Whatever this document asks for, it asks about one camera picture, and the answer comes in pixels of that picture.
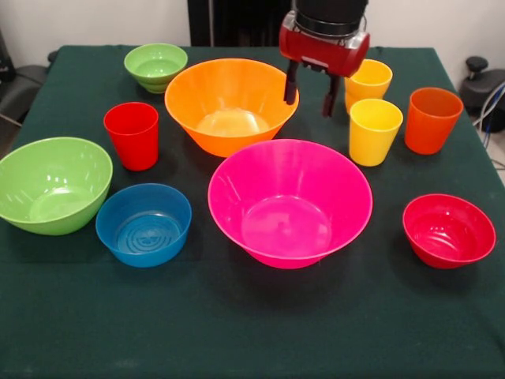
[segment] orange cup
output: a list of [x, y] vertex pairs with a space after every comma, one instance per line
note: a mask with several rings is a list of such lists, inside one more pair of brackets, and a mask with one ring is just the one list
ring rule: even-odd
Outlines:
[[441, 88], [419, 88], [410, 96], [406, 145], [417, 154], [435, 154], [462, 112], [463, 102], [454, 93]]

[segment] blue bowl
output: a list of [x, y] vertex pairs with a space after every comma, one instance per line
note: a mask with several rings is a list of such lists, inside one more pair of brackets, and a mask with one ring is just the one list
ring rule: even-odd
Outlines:
[[96, 233], [124, 264], [153, 267], [181, 251], [191, 217], [188, 199], [175, 188], [139, 184], [105, 202], [96, 217]]

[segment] yellow cup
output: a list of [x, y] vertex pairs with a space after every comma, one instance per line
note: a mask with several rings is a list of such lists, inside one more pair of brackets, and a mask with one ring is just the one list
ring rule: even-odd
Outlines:
[[359, 70], [352, 77], [347, 77], [344, 80], [347, 113], [359, 100], [382, 99], [392, 78], [393, 71], [389, 66], [373, 59], [365, 59]]
[[403, 122], [403, 113], [382, 99], [364, 99], [350, 109], [349, 154], [361, 166], [377, 166]]

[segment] white wall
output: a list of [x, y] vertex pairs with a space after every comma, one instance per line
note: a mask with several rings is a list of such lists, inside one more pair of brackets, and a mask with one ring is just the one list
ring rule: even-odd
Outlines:
[[186, 0], [0, 0], [0, 28], [15, 66], [64, 44], [190, 44]]
[[[373, 45], [435, 47], [456, 85], [470, 55], [505, 67], [505, 0], [369, 0], [366, 14]], [[186, 0], [0, 0], [0, 28], [17, 66], [63, 44], [190, 43]]]
[[434, 47], [453, 83], [465, 60], [482, 55], [505, 68], [505, 0], [369, 0], [374, 46]]

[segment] table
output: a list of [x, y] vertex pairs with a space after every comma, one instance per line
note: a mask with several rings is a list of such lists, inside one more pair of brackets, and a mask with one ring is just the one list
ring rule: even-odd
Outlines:
[[[418, 156], [404, 126], [384, 164], [363, 169], [375, 200], [362, 235], [297, 271], [254, 261], [213, 223], [206, 192], [222, 159], [200, 150], [126, 73], [132, 47], [63, 47], [16, 146], [75, 136], [112, 156], [110, 194], [133, 184], [179, 188], [193, 224], [182, 252], [158, 268], [117, 262], [91, 222], [62, 237], [0, 222], [0, 377], [503, 377], [505, 190], [468, 117], [443, 151]], [[189, 65], [244, 57], [284, 69], [275, 48], [186, 48]], [[395, 77], [386, 99], [406, 114], [421, 86], [451, 87], [433, 49], [373, 48]], [[347, 153], [342, 91], [333, 118], [320, 111], [328, 79], [300, 70], [301, 102], [278, 137]], [[123, 169], [102, 118], [138, 100], [159, 111], [160, 158]], [[453, 193], [492, 218], [498, 244], [482, 262], [452, 271], [421, 263], [402, 230], [402, 210], [423, 193]]]

